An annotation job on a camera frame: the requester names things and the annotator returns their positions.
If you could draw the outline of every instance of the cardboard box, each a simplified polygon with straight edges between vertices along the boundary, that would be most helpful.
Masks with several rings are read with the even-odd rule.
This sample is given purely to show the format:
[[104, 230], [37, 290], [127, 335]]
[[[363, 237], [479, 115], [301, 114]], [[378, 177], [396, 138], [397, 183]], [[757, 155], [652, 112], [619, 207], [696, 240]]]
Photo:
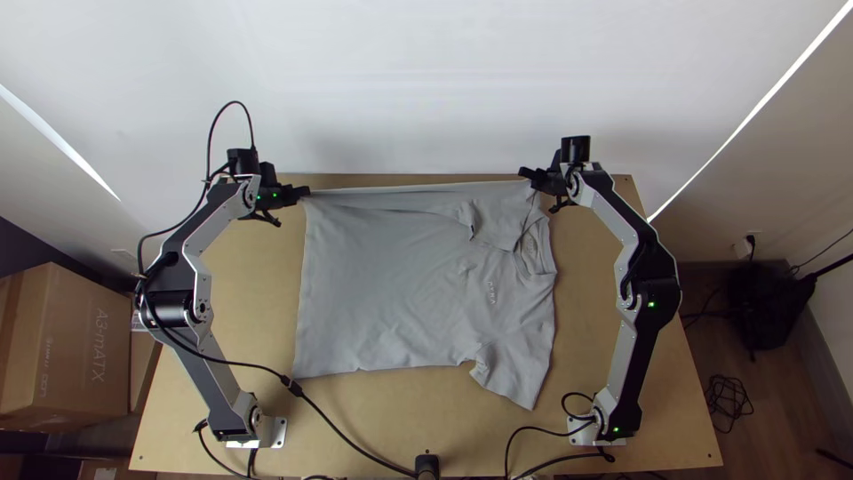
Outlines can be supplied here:
[[142, 414], [163, 344], [148, 332], [131, 332], [131, 413]]
[[127, 414], [127, 298], [45, 263], [0, 279], [0, 313], [0, 428], [62, 432]]
[[77, 480], [155, 480], [156, 472], [127, 468], [129, 460], [83, 460]]

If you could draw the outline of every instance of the black cable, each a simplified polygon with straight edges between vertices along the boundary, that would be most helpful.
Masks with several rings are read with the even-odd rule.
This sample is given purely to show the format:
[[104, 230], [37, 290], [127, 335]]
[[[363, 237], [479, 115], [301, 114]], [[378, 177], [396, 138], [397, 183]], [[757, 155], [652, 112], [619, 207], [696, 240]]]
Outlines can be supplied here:
[[585, 394], [585, 393], [581, 393], [581, 392], [569, 392], [569, 393], [567, 393], [566, 395], [562, 396], [562, 398], [560, 399], [560, 406], [562, 406], [562, 410], [563, 410], [564, 412], [566, 412], [566, 415], [569, 415], [569, 416], [570, 416], [572, 419], [574, 419], [574, 420], [581, 420], [581, 421], [584, 421], [584, 420], [595, 420], [595, 416], [594, 416], [594, 415], [586, 415], [586, 416], [585, 416], [585, 415], [575, 415], [574, 413], [569, 412], [569, 409], [568, 409], [568, 408], [566, 408], [566, 399], [567, 399], [567, 398], [569, 398], [569, 397], [572, 397], [572, 396], [582, 396], [582, 397], [584, 397], [586, 400], [589, 400], [589, 403], [590, 403], [590, 404], [593, 402], [593, 398], [592, 398], [591, 396], [589, 396], [589, 395]]
[[251, 472], [255, 469], [255, 458], [258, 456], [258, 449], [249, 450], [249, 459], [246, 461], [246, 475], [251, 476]]
[[[533, 427], [530, 425], [517, 428], [513, 432], [513, 434], [511, 436], [509, 436], [509, 440], [506, 441], [506, 449], [504, 450], [504, 479], [505, 480], [510, 480], [510, 476], [509, 476], [509, 449], [512, 446], [513, 439], [515, 439], [515, 436], [518, 435], [519, 433], [521, 433], [525, 430], [533, 430], [533, 431], [541, 432], [544, 434], [548, 434], [550, 436], [566, 437], [566, 436], [575, 435], [577, 432], [579, 432], [579, 431], [583, 430], [584, 428], [589, 427], [590, 425], [595, 423], [594, 415], [582, 416], [582, 415], [576, 415], [574, 413], [569, 412], [569, 410], [566, 408], [565, 402], [566, 402], [566, 399], [571, 397], [571, 396], [582, 396], [585, 399], [589, 400], [590, 403], [593, 402], [593, 398], [590, 397], [589, 395], [583, 394], [581, 392], [569, 392], [566, 395], [562, 396], [562, 398], [560, 400], [562, 410], [564, 412], [566, 412], [566, 414], [569, 415], [569, 417], [571, 417], [574, 420], [588, 420], [588, 422], [581, 425], [580, 427], [575, 428], [574, 430], [571, 430], [568, 433], [564, 433], [564, 434], [559, 433], [559, 432], [553, 432], [551, 430], [547, 430], [547, 429], [541, 428], [541, 427]], [[598, 412], [599, 416], [601, 416], [602, 422], [601, 422], [601, 426], [599, 427], [599, 434], [601, 434], [602, 430], [604, 429], [604, 415], [603, 415], [602, 411], [597, 406], [593, 405], [593, 409], [596, 412]], [[523, 474], [516, 476], [514, 479], [517, 480], [518, 478], [522, 478], [524, 476], [532, 475], [533, 473], [539, 471], [542, 468], [548, 467], [550, 465], [553, 465], [553, 464], [561, 462], [561, 461], [584, 459], [584, 458], [588, 458], [588, 457], [603, 457], [606, 461], [608, 461], [610, 463], [616, 461], [616, 459], [613, 457], [613, 455], [606, 453], [603, 448], [599, 447], [598, 450], [599, 450], [598, 453], [580, 453], [580, 454], [576, 454], [576, 455], [569, 455], [569, 456], [559, 457], [557, 459], [549, 460], [545, 463], [537, 465], [536, 467], [528, 469]]]
[[651, 470], [650, 470], [650, 471], [648, 471], [648, 472], [642, 472], [642, 473], [644, 473], [644, 474], [646, 474], [646, 475], [649, 475], [649, 476], [654, 476], [654, 477], [655, 477], [655, 478], [657, 478], [658, 480], [666, 480], [666, 477], [665, 477], [665, 476], [660, 475], [658, 472], [654, 472], [654, 471], [651, 471]]
[[356, 445], [355, 443], [353, 443], [352, 440], [347, 438], [347, 436], [344, 435], [343, 432], [341, 432], [340, 429], [338, 429], [338, 427], [334, 423], [332, 423], [331, 420], [329, 420], [329, 417], [326, 416], [326, 414], [323, 412], [323, 410], [321, 410], [320, 407], [318, 407], [310, 398], [308, 398], [308, 396], [305, 395], [305, 393], [302, 394], [302, 399], [305, 400], [305, 402], [307, 404], [311, 405], [311, 408], [313, 408], [315, 410], [315, 412], [317, 412], [317, 414], [320, 415], [320, 417], [322, 417], [323, 420], [325, 420], [327, 424], [329, 424], [329, 427], [331, 427], [331, 429], [334, 430], [336, 434], [338, 434], [338, 436], [341, 438], [341, 440], [343, 440], [344, 442], [347, 442], [347, 444], [349, 446], [353, 447], [353, 449], [356, 452], [359, 452], [361, 455], [367, 457], [368, 459], [373, 460], [374, 462], [378, 463], [379, 465], [381, 465], [385, 468], [388, 468], [390, 470], [393, 470], [400, 475], [408, 476], [410, 478], [418, 478], [418, 474], [416, 474], [415, 472], [408, 470], [406, 468], [403, 468], [403, 467], [398, 467], [397, 465], [395, 465], [393, 463], [382, 460], [381, 458], [376, 457], [376, 456], [372, 455], [371, 453], [366, 452], [362, 447]]
[[542, 432], [542, 433], [544, 433], [544, 434], [548, 434], [548, 435], [550, 435], [550, 436], [563, 436], [563, 437], [565, 437], [565, 436], [572, 436], [572, 435], [575, 435], [577, 432], [579, 432], [579, 431], [583, 430], [584, 428], [589, 427], [589, 426], [590, 426], [590, 425], [592, 425], [593, 423], [594, 423], [594, 422], [592, 422], [592, 421], [588, 421], [587, 423], [585, 423], [585, 424], [581, 425], [581, 426], [580, 426], [580, 427], [578, 427], [578, 428], [575, 428], [574, 430], [571, 430], [571, 431], [570, 431], [570, 432], [568, 432], [568, 433], [553, 432], [553, 431], [551, 431], [551, 430], [547, 430], [547, 429], [544, 429], [544, 428], [540, 428], [540, 427], [533, 427], [532, 425], [527, 425], [527, 426], [524, 426], [524, 427], [516, 428], [516, 429], [515, 429], [515, 432], [513, 432], [513, 434], [512, 434], [511, 436], [509, 436], [509, 440], [507, 440], [507, 441], [506, 441], [506, 449], [504, 450], [504, 478], [506, 478], [506, 479], [508, 479], [508, 478], [509, 478], [509, 449], [510, 449], [510, 447], [512, 446], [512, 444], [513, 444], [513, 440], [515, 439], [515, 436], [516, 436], [516, 435], [518, 435], [518, 434], [522, 433], [522, 432], [523, 432], [523, 431], [525, 431], [525, 430], [533, 430], [533, 431], [536, 431], [536, 432]]
[[616, 461], [616, 458], [613, 455], [610, 455], [609, 453], [605, 452], [603, 448], [598, 447], [597, 453], [578, 453], [576, 455], [566, 455], [565, 457], [558, 457], [556, 459], [549, 460], [545, 463], [537, 465], [536, 467], [525, 470], [524, 473], [515, 477], [514, 480], [519, 480], [520, 478], [524, 478], [526, 476], [533, 475], [536, 472], [538, 472], [539, 470], [541, 470], [542, 468], [550, 467], [555, 463], [560, 463], [562, 461], [567, 461], [567, 460], [588, 459], [591, 457], [602, 457], [608, 463], [613, 463], [614, 461]]
[[142, 287], [142, 293], [140, 294], [140, 309], [142, 308], [143, 305], [148, 306], [148, 308], [146, 308], [146, 311], [151, 315], [151, 319], [154, 320], [154, 323], [157, 326], [157, 328], [159, 328], [169, 340], [171, 340], [176, 345], [178, 345], [178, 347], [180, 349], [188, 352], [191, 355], [198, 356], [199, 358], [203, 358], [204, 360], [207, 360], [208, 362], [213, 362], [215, 364], [224, 364], [224, 365], [240, 366], [240, 367], [247, 367], [247, 368], [255, 368], [258, 370], [263, 370], [264, 372], [272, 373], [273, 375], [275, 375], [279, 379], [279, 381], [282, 382], [282, 384], [284, 384], [285, 387], [287, 387], [287, 389], [289, 389], [291, 391], [291, 393], [293, 393], [293, 395], [299, 396], [298, 392], [301, 392], [301, 388], [299, 387], [299, 384], [292, 381], [287, 375], [276, 372], [275, 370], [273, 370], [269, 367], [266, 367], [264, 365], [250, 364], [247, 362], [235, 362], [232, 360], [222, 360], [221, 358], [216, 358], [214, 356], [207, 356], [207, 355], [200, 353], [200, 352], [196, 351], [195, 349], [187, 346], [183, 340], [178, 340], [177, 337], [172, 335], [171, 328], [163, 325], [163, 321], [160, 319], [160, 316], [158, 316], [156, 311], [148, 305], [147, 282], [145, 282], [145, 281], [140, 281], [140, 282], [143, 283], [143, 285], [144, 285]]
[[744, 383], [735, 377], [726, 377], [720, 374], [712, 375], [708, 380], [705, 396], [708, 412], [711, 415], [719, 413], [730, 420], [727, 428], [720, 428], [713, 422], [712, 418], [711, 423], [714, 429], [722, 434], [730, 433], [735, 427], [737, 419], [755, 413], [755, 407], [749, 400]]
[[683, 317], [682, 317], [682, 318], [690, 318], [691, 316], [694, 316], [694, 317], [695, 317], [695, 319], [694, 319], [692, 322], [690, 322], [690, 323], [688, 323], [688, 324], [684, 325], [684, 330], [689, 329], [691, 326], [693, 326], [693, 324], [695, 324], [696, 322], [698, 322], [699, 320], [701, 320], [703, 316], [708, 315], [708, 314], [707, 314], [708, 305], [710, 305], [710, 304], [711, 304], [711, 300], [713, 300], [713, 298], [717, 296], [717, 293], [720, 293], [721, 291], [722, 291], [722, 287], [717, 287], [717, 288], [715, 288], [715, 289], [713, 290], [713, 292], [711, 292], [711, 294], [710, 294], [710, 295], [708, 295], [708, 298], [705, 300], [705, 303], [702, 305], [702, 309], [699, 311], [699, 313], [697, 313], [697, 314], [687, 314], [687, 315], [685, 315], [685, 316], [683, 316]]
[[824, 450], [822, 448], [817, 448], [817, 449], [815, 449], [815, 453], [817, 453], [818, 455], [820, 455], [826, 459], [834, 461], [835, 463], [841, 465], [842, 467], [846, 467], [846, 468], [853, 470], [853, 463], [846, 461], [845, 459], [839, 457], [838, 455], [836, 455], [832, 452], [829, 452], [829, 451]]
[[204, 442], [204, 437], [202, 436], [202, 430], [204, 430], [205, 427], [207, 427], [207, 420], [202, 420], [195, 425], [195, 428], [193, 429], [193, 431], [195, 431], [198, 434], [198, 441], [201, 442], [202, 448], [204, 448], [204, 452], [207, 453], [207, 456], [210, 457], [211, 460], [213, 460], [217, 465], [222, 467], [223, 470], [227, 471], [229, 474], [231, 474], [233, 476], [236, 476], [237, 478], [243, 478], [245, 480], [256, 480], [252, 476], [246, 476], [246, 475], [241, 474], [240, 472], [234, 470], [233, 468], [222, 463], [222, 461], [220, 461], [218, 458], [216, 458], [216, 455], [214, 455], [213, 452], [211, 452], [211, 449], [207, 448], [207, 443]]
[[[141, 294], [140, 294], [141, 295], [140, 306], [142, 304], [147, 305], [147, 298], [146, 298], [147, 282], [145, 280], [140, 280], [140, 283], [143, 284], [143, 286], [141, 288]], [[354, 450], [359, 452], [361, 455], [363, 455], [367, 459], [372, 460], [372, 461], [378, 463], [379, 465], [381, 465], [385, 468], [389, 468], [389, 469], [391, 469], [391, 470], [393, 470], [393, 471], [395, 471], [401, 475], [404, 475], [404, 476], [408, 476], [411, 478], [417, 478], [417, 475], [414, 472], [407, 470], [403, 467], [399, 467], [393, 463], [382, 460], [379, 457], [376, 457], [376, 456], [370, 454], [369, 452], [366, 452], [362, 447], [355, 444], [346, 435], [344, 435], [343, 432], [340, 431], [340, 429], [329, 419], [328, 416], [326, 416], [326, 414], [323, 412], [323, 410], [321, 410], [320, 407], [318, 407], [314, 403], [314, 401], [312, 401], [310, 398], [308, 398], [305, 395], [305, 393], [302, 391], [302, 387], [297, 382], [292, 381], [287, 375], [284, 375], [282, 373], [278, 373], [275, 370], [273, 370], [269, 367], [266, 367], [264, 365], [250, 364], [250, 363], [245, 363], [245, 362], [233, 362], [230, 360], [222, 360], [219, 358], [215, 358], [212, 356], [207, 356], [205, 354], [202, 354], [202, 353], [192, 349], [191, 347], [187, 346], [186, 344], [184, 344], [183, 341], [178, 340], [174, 335], [172, 335], [172, 333], [170, 332], [170, 328], [163, 325], [162, 320], [160, 319], [160, 317], [157, 315], [157, 313], [155, 312], [155, 310], [153, 308], [151, 308], [151, 307], [147, 308], [147, 312], [151, 314], [151, 318], [154, 320], [154, 323], [157, 325], [157, 328], [159, 328], [161, 331], [163, 331], [163, 334], [166, 335], [166, 337], [168, 337], [169, 340], [171, 340], [173, 343], [178, 345], [181, 349], [187, 351], [189, 354], [194, 355], [194, 356], [198, 356], [200, 358], [203, 358], [204, 360], [208, 360], [208, 361], [216, 363], [216, 364], [226, 364], [226, 365], [233, 365], [233, 366], [255, 368], [255, 369], [263, 370], [264, 372], [272, 373], [273, 375], [275, 375], [279, 379], [279, 381], [282, 382], [282, 384], [284, 384], [285, 387], [287, 387], [287, 389], [295, 397], [302, 398], [303, 400], [306, 401], [306, 403], [311, 405], [311, 407], [314, 408], [314, 410], [323, 418], [323, 420], [325, 420], [325, 422], [329, 425], [329, 427], [331, 427], [331, 429], [334, 430], [334, 432], [336, 434], [338, 434], [338, 436], [344, 442], [346, 442], [350, 447], [352, 447]]]
[[136, 245], [136, 261], [137, 261], [137, 267], [139, 268], [140, 275], [143, 275], [143, 273], [144, 273], [143, 268], [142, 268], [142, 245], [145, 243], [145, 241], [151, 237], [159, 236], [159, 235], [162, 235], [164, 233], [169, 233], [169, 232], [173, 231], [175, 228], [183, 225], [185, 221], [189, 220], [189, 218], [192, 217], [193, 214], [195, 214], [195, 212], [198, 211], [198, 208], [202, 205], [202, 202], [204, 201], [204, 196], [207, 195], [207, 190], [210, 189], [210, 187], [211, 187], [211, 178], [215, 177], [218, 172], [221, 172], [221, 171], [224, 172], [225, 168], [227, 168], [227, 164], [226, 164], [224, 167], [220, 168], [219, 170], [217, 170], [217, 172], [215, 172], [215, 173], [213, 173], [213, 175], [211, 175], [211, 144], [213, 142], [213, 130], [216, 128], [216, 123], [219, 120], [219, 117], [222, 115], [222, 112], [224, 112], [228, 107], [230, 107], [232, 105], [239, 105], [239, 106], [243, 107], [243, 111], [246, 112], [246, 120], [249, 122], [249, 137], [251, 139], [251, 149], [255, 149], [255, 131], [254, 131], [254, 128], [252, 128], [252, 126], [251, 126], [251, 115], [249, 115], [249, 109], [246, 108], [246, 106], [241, 101], [238, 101], [238, 100], [229, 101], [228, 103], [223, 105], [222, 108], [219, 109], [219, 112], [216, 113], [216, 116], [213, 117], [213, 122], [211, 123], [211, 129], [207, 132], [207, 150], [206, 150], [207, 153], [206, 153], [205, 170], [204, 170], [204, 187], [202, 188], [202, 194], [198, 197], [198, 201], [195, 202], [195, 206], [193, 207], [192, 212], [190, 212], [189, 215], [184, 217], [183, 220], [172, 225], [171, 227], [164, 228], [163, 230], [159, 230], [159, 231], [156, 231], [154, 233], [149, 233], [147, 235], [142, 236], [142, 238], [140, 238], [139, 243]]
[[844, 235], [839, 236], [838, 238], [836, 238], [834, 242], [832, 242], [831, 244], [827, 245], [827, 246], [826, 246], [826, 248], [825, 248], [825, 249], [823, 249], [823, 250], [821, 250], [820, 252], [818, 252], [818, 253], [817, 253], [817, 255], [814, 255], [814, 256], [813, 256], [813, 257], [811, 257], [810, 259], [808, 259], [808, 260], [806, 260], [806, 261], [804, 261], [804, 262], [802, 262], [802, 263], [800, 263], [800, 264], [797, 264], [797, 265], [792, 266], [790, 269], [788, 269], [788, 272], [789, 272], [791, 275], [797, 275], [798, 273], [800, 273], [800, 268], [805, 267], [806, 265], [808, 265], [809, 263], [811, 263], [811, 261], [813, 261], [813, 260], [814, 260], [814, 259], [816, 259], [817, 257], [819, 257], [819, 256], [823, 255], [824, 253], [828, 252], [828, 251], [829, 251], [829, 249], [833, 248], [833, 247], [834, 247], [835, 245], [837, 245], [837, 243], [839, 243], [841, 240], [843, 240], [843, 239], [847, 238], [848, 236], [850, 236], [850, 234], [853, 234], [853, 228], [851, 228], [850, 230], [848, 230], [846, 234], [844, 234]]

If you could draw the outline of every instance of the t-shirt sleeve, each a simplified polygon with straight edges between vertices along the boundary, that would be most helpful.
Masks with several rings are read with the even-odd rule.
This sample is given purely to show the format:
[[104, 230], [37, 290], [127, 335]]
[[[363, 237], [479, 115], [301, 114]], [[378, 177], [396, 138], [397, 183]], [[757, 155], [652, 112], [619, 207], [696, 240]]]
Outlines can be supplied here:
[[522, 325], [506, 337], [482, 346], [474, 356], [471, 376], [483, 388], [533, 410], [548, 372], [554, 323]]

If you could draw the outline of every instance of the white wall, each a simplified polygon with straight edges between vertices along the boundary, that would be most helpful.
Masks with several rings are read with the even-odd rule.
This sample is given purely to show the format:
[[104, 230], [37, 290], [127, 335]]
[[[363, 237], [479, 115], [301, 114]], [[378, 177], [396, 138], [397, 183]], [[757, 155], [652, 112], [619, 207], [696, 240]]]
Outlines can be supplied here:
[[[734, 260], [760, 229], [758, 259], [798, 264], [853, 228], [853, 17], [844, 19], [725, 150], [655, 219], [680, 261]], [[803, 273], [853, 252], [853, 236]], [[853, 264], [809, 303], [853, 396]]]
[[0, 132], [0, 215], [104, 273], [134, 271], [109, 251], [136, 252], [145, 232], [122, 205], [1, 100]]
[[[283, 172], [517, 172], [592, 134], [653, 212], [842, 3], [6, 2], [0, 84], [147, 228], [195, 201], [233, 98]], [[216, 161], [243, 142], [235, 111]]]

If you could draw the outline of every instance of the floor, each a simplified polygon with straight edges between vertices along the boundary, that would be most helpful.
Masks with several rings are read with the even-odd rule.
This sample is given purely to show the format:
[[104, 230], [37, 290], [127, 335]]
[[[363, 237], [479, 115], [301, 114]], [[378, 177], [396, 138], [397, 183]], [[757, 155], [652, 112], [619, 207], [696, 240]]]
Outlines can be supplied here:
[[[702, 308], [708, 295], [724, 282], [724, 271], [685, 268], [681, 280], [684, 290], [681, 313], [686, 315]], [[722, 297], [718, 296], [709, 310], [723, 308]], [[724, 467], [665, 471], [659, 472], [660, 475], [669, 480], [853, 478], [850, 470], [815, 453], [816, 448], [835, 451], [835, 444], [796, 342], [789, 341], [782, 348], [760, 352], [756, 362], [752, 362], [725, 320], [703, 318], [687, 330], [687, 336], [703, 385], [717, 373], [741, 379], [755, 413], [737, 420], [731, 433], [717, 434]], [[629, 475], [637, 480], [654, 478], [644, 473]], [[617, 477], [601, 478], [613, 480]], [[161, 478], [212, 480], [228, 477], [162, 474]]]

